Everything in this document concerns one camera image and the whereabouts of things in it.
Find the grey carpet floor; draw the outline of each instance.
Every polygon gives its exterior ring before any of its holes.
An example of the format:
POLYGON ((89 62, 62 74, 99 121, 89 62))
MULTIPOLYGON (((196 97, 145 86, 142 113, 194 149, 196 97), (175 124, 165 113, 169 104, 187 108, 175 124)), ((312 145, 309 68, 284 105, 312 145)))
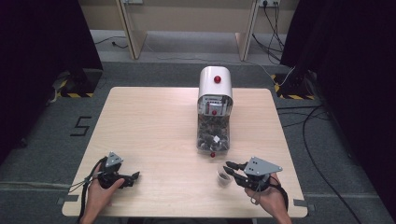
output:
MULTIPOLYGON (((73 182, 96 121, 111 88, 116 86, 198 87, 204 63, 103 63, 104 73, 92 98, 58 98, 42 113, 27 136, 25 148, 15 148, 0 166, 0 223, 74 223, 62 214, 60 200, 67 189, 43 185, 5 185, 5 182, 36 182, 70 185, 73 182), (75 125, 90 126, 85 136, 75 125)), ((285 100, 276 97, 271 78, 256 65, 224 65, 235 88, 266 88, 276 107, 290 148, 297 176, 309 206, 309 215, 294 223, 356 223, 354 217, 316 170, 314 163, 343 196, 363 223, 393 223, 364 171, 348 153, 329 111, 320 108, 305 125, 305 139, 314 162, 304 146, 303 124, 312 108, 280 109, 320 105, 315 100, 285 100)), ((286 73, 279 66, 266 66, 268 73, 286 73)), ((126 223, 126 219, 100 217, 96 223, 126 223)), ((275 223, 270 218, 258 223, 275 223)))

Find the power socket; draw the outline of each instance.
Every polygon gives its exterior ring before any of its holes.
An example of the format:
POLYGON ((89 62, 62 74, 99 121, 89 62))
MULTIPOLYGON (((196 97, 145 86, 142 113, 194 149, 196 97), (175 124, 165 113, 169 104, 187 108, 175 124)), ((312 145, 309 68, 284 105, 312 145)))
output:
POLYGON ((259 7, 264 7, 264 1, 267 1, 267 7, 279 7, 280 0, 260 0, 259 7))

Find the hand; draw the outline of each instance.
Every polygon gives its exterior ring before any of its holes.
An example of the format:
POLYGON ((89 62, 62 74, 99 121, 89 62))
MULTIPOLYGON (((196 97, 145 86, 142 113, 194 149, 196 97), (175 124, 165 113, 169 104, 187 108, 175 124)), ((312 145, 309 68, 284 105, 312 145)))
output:
MULTIPOLYGON (((270 183, 277 185, 280 183, 276 174, 271 174, 270 183)), ((278 189, 269 187, 265 191, 256 192, 251 189, 245 189, 245 193, 250 198, 253 197, 257 203, 259 203, 262 208, 276 219, 278 224, 289 224, 291 219, 289 217, 288 211, 286 210, 285 202, 283 201, 283 196, 278 189)))
MULTIPOLYGON (((95 168, 95 174, 99 172, 100 165, 98 164, 95 168)), ((88 187, 88 200, 85 206, 84 216, 81 218, 80 224, 93 223, 99 213, 110 204, 111 196, 114 194, 125 180, 123 178, 118 179, 110 188, 103 189, 98 179, 94 179, 88 187)))

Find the small cup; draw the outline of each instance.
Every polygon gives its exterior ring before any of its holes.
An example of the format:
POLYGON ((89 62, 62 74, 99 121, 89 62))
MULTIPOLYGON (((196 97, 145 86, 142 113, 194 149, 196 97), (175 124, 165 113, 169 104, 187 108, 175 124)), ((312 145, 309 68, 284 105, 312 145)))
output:
POLYGON ((218 183, 222 187, 228 186, 232 181, 232 177, 230 175, 227 175, 225 172, 223 166, 225 166, 225 163, 221 163, 218 165, 218 183))

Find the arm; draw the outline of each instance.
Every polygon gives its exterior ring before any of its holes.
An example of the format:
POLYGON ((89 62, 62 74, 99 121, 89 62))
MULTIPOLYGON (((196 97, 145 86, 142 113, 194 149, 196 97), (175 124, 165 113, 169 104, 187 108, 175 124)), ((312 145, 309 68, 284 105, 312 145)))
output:
MULTIPOLYGON (((99 171, 100 164, 96 167, 95 172, 99 171)), ((88 200, 85 206, 84 216, 81 218, 79 224, 92 224, 99 213, 110 204, 111 196, 118 189, 124 179, 117 180, 110 188, 103 189, 99 180, 94 179, 88 187, 88 200)))
MULTIPOLYGON (((271 174, 271 176, 279 182, 276 174, 271 174)), ((270 180, 271 184, 278 184, 273 178, 270 180)), ((286 205, 283 201, 283 196, 277 189, 268 188, 262 192, 245 189, 245 193, 250 198, 253 197, 253 199, 256 200, 256 202, 259 203, 267 213, 274 217, 278 224, 291 223, 288 211, 286 210, 286 205)))

